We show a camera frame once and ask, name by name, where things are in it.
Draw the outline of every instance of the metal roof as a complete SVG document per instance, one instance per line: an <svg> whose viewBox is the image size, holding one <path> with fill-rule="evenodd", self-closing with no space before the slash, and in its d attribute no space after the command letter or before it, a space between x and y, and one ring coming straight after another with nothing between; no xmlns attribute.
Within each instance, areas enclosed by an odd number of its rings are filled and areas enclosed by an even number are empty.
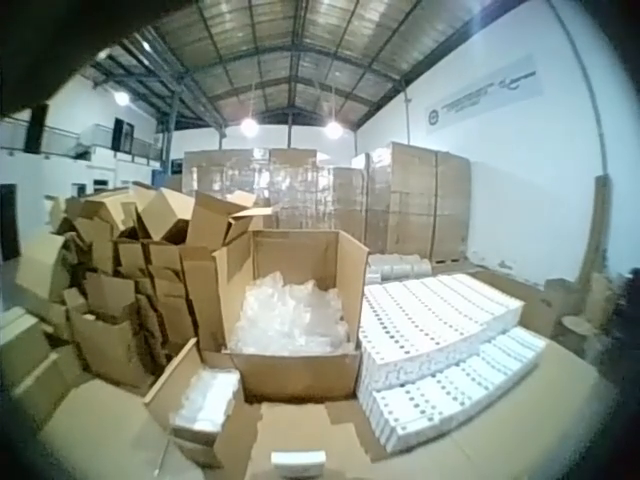
<svg viewBox="0 0 640 480"><path fill-rule="evenodd" d="M270 123L357 129L525 0L196 0L92 65L178 128ZM174 93L179 97L174 100Z"/></svg>

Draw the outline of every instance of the wall sign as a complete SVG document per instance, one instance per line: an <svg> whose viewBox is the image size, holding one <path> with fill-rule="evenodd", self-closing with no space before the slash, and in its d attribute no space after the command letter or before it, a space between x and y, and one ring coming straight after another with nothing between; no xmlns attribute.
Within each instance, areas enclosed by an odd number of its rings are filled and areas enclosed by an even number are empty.
<svg viewBox="0 0 640 480"><path fill-rule="evenodd" d="M427 134L511 103L542 95L533 55L527 55L470 83L427 108Z"/></svg>

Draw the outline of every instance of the door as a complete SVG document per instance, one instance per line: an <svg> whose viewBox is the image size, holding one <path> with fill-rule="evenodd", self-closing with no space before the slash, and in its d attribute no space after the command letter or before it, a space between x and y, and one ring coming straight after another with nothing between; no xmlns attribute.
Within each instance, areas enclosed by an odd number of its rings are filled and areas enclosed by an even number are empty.
<svg viewBox="0 0 640 480"><path fill-rule="evenodd" d="M0 184L0 247L3 262L20 256L16 207L16 184Z"/></svg>

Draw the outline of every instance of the white wall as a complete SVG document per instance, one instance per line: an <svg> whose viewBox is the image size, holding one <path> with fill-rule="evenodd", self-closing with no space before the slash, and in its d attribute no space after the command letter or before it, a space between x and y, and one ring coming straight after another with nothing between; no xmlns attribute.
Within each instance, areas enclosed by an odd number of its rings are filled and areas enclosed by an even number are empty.
<svg viewBox="0 0 640 480"><path fill-rule="evenodd" d="M114 152L96 147L92 161L73 160L54 155L31 155L0 150L0 182L17 185L17 214L20 242L24 243L44 228L47 221L44 195L63 198L73 194L72 184L86 185L93 192L93 181L107 180L109 187L120 187L123 181L151 183L151 171L158 165L131 162L131 156L116 158Z"/></svg>
<svg viewBox="0 0 640 480"><path fill-rule="evenodd" d="M580 24L588 23L578 7L568 14ZM616 198L622 198L623 190L631 188L631 178L638 178L640 148L637 138L630 138L632 129L638 131L638 104L604 39L593 28L585 27L583 35L599 45L597 49L591 45L585 53L599 58L592 59L602 77L599 94L609 99L618 90L609 106L612 112L603 114L615 120L616 127L623 123L620 115L627 123L608 140L627 149L625 155L611 155L609 167ZM589 42L584 41L585 48ZM541 96L427 134L427 109L434 102L528 54L542 82ZM470 259L538 284L552 277L575 278L591 222L593 178L603 168L587 88L549 6L532 0L514 10L423 75L408 94L412 143L458 153L473 162ZM406 138L400 96L358 131L359 152ZM621 202L614 205L610 256L612 266L615 259L615 268L624 270L632 260L640 262L637 252L635 260L631 258L631 243L623 246L628 240L616 230L637 232L640 227L637 221L631 225L636 214L630 206L626 212L618 211Z"/></svg>
<svg viewBox="0 0 640 480"><path fill-rule="evenodd" d="M286 125L262 125L254 138L247 138L240 127L229 127L222 140L223 149L287 148ZM330 158L335 165L350 165L355 156L353 132L345 130L337 140L329 139L321 127L294 126L291 130L291 148L310 148ZM217 150L218 132L213 128L181 130L173 134L171 158L182 158L184 152Z"/></svg>
<svg viewBox="0 0 640 480"><path fill-rule="evenodd" d="M15 115L25 120L29 112ZM156 132L156 120L130 104L118 105L113 92L104 87L93 88L91 81L79 75L73 77L50 100L46 125L81 133L94 124L113 128L115 118L132 123L135 137L153 142Z"/></svg>

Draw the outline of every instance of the circular logo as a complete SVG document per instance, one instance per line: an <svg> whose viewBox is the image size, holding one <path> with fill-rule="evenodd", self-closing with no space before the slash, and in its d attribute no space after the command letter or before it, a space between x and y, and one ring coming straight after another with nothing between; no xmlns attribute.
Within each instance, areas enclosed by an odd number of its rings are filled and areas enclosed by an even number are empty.
<svg viewBox="0 0 640 480"><path fill-rule="evenodd" d="M440 114L437 110L431 110L429 112L429 125L434 126L440 120Z"/></svg>

